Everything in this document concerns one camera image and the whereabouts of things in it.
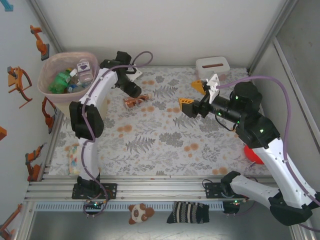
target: green plastic bottle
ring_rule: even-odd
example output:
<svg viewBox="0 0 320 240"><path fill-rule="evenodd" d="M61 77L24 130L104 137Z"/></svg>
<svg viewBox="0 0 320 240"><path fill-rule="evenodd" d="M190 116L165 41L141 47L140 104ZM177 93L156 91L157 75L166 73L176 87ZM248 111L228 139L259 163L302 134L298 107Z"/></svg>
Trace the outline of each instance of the green plastic bottle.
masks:
<svg viewBox="0 0 320 240"><path fill-rule="evenodd" d="M55 76L54 81L49 85L49 91L53 94L63 94L68 86L68 83L70 82L70 79L71 76L69 69L65 70L64 72L59 72Z"/></svg>

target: floral tablecloth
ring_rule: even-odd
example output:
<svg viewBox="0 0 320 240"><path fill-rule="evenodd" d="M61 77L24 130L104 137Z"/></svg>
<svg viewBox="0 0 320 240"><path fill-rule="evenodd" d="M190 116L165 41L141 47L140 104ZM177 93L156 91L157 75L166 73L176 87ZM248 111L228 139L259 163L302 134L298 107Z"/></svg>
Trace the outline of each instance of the floral tablecloth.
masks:
<svg viewBox="0 0 320 240"><path fill-rule="evenodd" d="M215 120L188 118L179 108L178 98L200 100L191 87L196 80L192 67L141 68L135 82L143 94L153 98L126 109L126 94L113 89L108 97L104 131L98 143L98 164L102 175L225 175L235 170L248 175L269 175L264 165L252 165L244 155L244 144L235 132L228 132ZM247 76L245 68L231 69L221 84ZM228 98L232 88L222 89ZM232 127L230 122L221 122ZM68 175L68 153L78 139L70 120L63 118L50 175Z"/></svg>

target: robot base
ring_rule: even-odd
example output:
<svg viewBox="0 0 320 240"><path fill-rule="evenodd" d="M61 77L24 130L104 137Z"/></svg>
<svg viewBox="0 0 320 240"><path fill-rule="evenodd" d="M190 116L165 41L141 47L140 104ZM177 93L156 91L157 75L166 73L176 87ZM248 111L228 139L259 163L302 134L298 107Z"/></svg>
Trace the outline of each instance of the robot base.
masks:
<svg viewBox="0 0 320 240"><path fill-rule="evenodd" d="M101 183L107 192L107 199L116 199L117 184L116 183ZM85 180L78 176L77 183L73 186L72 199L106 199L104 191L93 180Z"/></svg>

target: teddy bear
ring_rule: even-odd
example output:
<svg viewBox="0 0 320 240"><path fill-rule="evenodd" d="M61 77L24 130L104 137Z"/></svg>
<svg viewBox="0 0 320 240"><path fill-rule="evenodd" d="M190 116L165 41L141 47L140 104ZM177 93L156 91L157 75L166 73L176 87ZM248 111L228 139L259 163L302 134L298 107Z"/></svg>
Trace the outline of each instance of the teddy bear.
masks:
<svg viewBox="0 0 320 240"><path fill-rule="evenodd" d="M146 207L143 203L130 205L129 210L131 212L129 224L131 225L145 222L155 214L155 210L152 207Z"/></svg>

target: red ball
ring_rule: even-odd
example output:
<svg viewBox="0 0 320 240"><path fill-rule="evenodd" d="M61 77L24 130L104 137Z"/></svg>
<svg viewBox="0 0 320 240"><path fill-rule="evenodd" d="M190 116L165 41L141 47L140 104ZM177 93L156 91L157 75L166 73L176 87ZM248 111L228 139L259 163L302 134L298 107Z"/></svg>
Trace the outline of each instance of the red ball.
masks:
<svg viewBox="0 0 320 240"><path fill-rule="evenodd" d="M247 145L244 146L244 154L251 162L254 162L256 164L264 164L260 157L255 154L254 151Z"/></svg>

